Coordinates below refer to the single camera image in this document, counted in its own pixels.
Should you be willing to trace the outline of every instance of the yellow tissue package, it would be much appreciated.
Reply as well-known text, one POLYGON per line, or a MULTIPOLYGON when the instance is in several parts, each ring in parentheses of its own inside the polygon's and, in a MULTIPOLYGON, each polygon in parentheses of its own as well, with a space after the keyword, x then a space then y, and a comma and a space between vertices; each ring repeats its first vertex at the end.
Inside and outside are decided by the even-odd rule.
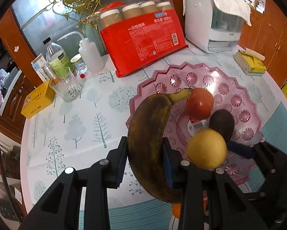
POLYGON ((234 60, 246 75, 262 76, 266 72, 265 65, 259 59, 240 50, 234 55, 234 60))
POLYGON ((31 118, 53 103, 55 92, 50 87, 50 81, 47 80, 26 96, 21 111, 23 116, 31 118))

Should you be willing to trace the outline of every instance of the overripe banana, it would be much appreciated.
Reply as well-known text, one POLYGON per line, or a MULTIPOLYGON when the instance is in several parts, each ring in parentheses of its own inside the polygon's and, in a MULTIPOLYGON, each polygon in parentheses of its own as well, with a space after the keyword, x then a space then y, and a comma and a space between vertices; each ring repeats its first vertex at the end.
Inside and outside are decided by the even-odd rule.
POLYGON ((142 187, 155 198, 179 203, 181 190, 172 190, 166 182, 162 163, 161 141, 172 105, 188 99, 192 89, 175 94, 154 94, 135 111, 128 130, 128 159, 142 187))

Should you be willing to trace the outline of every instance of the lemon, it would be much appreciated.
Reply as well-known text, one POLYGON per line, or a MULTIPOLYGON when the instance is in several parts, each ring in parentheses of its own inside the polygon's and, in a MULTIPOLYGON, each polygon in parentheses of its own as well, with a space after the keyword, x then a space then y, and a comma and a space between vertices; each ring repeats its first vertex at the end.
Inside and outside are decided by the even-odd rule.
POLYGON ((210 128, 199 131, 188 142, 189 160, 201 169, 219 167, 226 158, 227 147, 220 133, 210 128))

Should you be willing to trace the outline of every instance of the pink glass plate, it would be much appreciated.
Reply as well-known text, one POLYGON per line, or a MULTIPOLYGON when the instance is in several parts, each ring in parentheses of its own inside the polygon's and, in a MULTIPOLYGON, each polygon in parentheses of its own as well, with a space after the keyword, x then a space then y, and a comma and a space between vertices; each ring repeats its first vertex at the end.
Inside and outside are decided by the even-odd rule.
MULTIPOLYGON (((249 145, 263 139, 261 134, 261 119, 256 111, 256 104, 251 101, 247 89, 239 86, 237 80, 228 77, 219 68, 208 68, 205 64, 192 65, 184 62, 180 66, 169 65, 165 70, 154 71, 152 77, 138 85, 137 95, 130 99, 131 116, 126 122, 129 127, 132 115, 140 103, 155 93, 175 93, 184 87, 202 87, 214 97, 211 113, 218 109, 228 110, 234 117, 235 129, 232 140, 249 145)), ((183 114, 186 100, 173 105, 164 130, 171 147, 178 150, 187 159, 186 146, 191 138, 188 131, 190 118, 183 114)), ((237 183, 241 184, 249 179, 250 170, 255 167, 254 160, 244 159, 228 151, 223 169, 237 183)))

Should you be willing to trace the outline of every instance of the glass cup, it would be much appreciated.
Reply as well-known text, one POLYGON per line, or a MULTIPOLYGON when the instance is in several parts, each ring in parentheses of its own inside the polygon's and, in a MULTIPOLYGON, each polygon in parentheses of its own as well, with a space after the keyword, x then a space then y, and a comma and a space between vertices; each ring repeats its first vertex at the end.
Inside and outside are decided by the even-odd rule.
POLYGON ((66 103, 70 103, 78 98, 82 91, 80 83, 76 80, 69 67, 66 77, 61 77, 61 81, 55 84, 50 82, 50 87, 60 96, 66 103))

